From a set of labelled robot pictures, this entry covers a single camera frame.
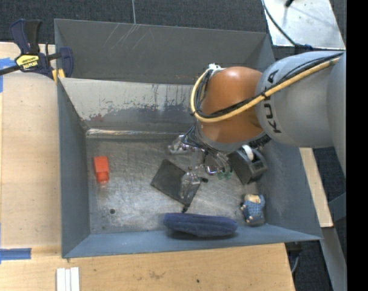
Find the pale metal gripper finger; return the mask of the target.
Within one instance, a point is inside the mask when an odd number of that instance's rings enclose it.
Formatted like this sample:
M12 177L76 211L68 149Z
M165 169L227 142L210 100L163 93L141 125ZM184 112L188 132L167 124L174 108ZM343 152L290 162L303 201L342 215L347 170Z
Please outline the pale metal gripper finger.
M183 155L193 152L193 147L185 142L184 135L179 135L171 144L168 145L167 150L171 155Z
M200 184L200 177L193 172L187 172L182 176L181 188L179 190L179 199L182 201L183 204L187 206L191 204Z

